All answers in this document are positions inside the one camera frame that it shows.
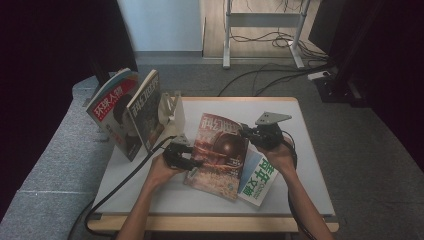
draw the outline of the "gray carpet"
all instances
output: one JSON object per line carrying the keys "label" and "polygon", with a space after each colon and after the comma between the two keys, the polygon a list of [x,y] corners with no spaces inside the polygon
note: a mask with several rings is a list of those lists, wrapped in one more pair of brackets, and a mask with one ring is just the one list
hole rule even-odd
{"label": "gray carpet", "polygon": [[[235,77],[263,65],[143,65],[159,70],[164,91],[217,96]],[[260,73],[255,89],[287,73]],[[252,96],[255,74],[222,96]],[[66,239],[73,222],[96,195],[112,145],[84,112],[96,80],[75,85],[60,128],[17,192],[0,226],[0,239]],[[369,108],[322,103],[306,76],[279,83],[260,96],[298,99],[344,239],[424,239],[424,174],[398,139]],[[276,239],[283,234],[152,233],[151,239]],[[73,239],[104,239],[77,225]]]}

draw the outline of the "dark background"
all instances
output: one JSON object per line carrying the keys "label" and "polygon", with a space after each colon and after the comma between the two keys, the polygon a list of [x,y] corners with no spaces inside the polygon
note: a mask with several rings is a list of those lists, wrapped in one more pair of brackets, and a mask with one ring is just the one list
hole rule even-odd
{"label": "dark background", "polygon": [[[346,1],[354,6],[354,0]],[[353,53],[348,75],[360,79],[356,83],[367,104],[424,169],[424,8],[419,1],[384,2]],[[335,11],[332,16],[343,16]],[[116,1],[3,2],[0,18],[3,217],[66,114],[72,86],[92,75],[102,82],[108,72],[137,66]],[[338,24],[333,32],[354,35]],[[341,48],[350,44],[344,41]]]}

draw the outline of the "black curtain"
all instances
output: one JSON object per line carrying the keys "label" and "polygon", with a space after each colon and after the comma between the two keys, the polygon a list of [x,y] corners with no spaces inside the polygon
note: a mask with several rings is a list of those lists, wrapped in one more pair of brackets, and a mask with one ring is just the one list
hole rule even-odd
{"label": "black curtain", "polygon": [[1,217],[72,101],[74,84],[137,71],[115,0],[0,4]]}

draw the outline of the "wall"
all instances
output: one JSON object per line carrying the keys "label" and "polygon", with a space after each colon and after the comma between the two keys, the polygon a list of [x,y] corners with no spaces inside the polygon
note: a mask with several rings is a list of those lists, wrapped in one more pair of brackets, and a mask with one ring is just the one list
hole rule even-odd
{"label": "wall", "polygon": [[202,51],[199,0],[118,0],[133,50]]}

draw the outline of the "book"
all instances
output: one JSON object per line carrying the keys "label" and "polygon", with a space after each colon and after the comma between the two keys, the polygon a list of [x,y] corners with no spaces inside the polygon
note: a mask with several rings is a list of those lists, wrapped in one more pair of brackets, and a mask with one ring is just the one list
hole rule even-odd
{"label": "book", "polygon": [[126,109],[138,86],[137,72],[128,68],[120,70],[98,90],[86,108],[88,115],[130,161],[142,146]]}
{"label": "book", "polygon": [[152,69],[127,105],[129,116],[147,151],[151,151],[165,129],[159,120],[161,103],[159,72]]}
{"label": "book", "polygon": [[277,174],[262,153],[248,149],[238,196],[260,207]]}
{"label": "book", "polygon": [[184,184],[236,200],[248,140],[240,136],[239,123],[203,113],[193,144],[191,159],[203,165],[189,171]]}

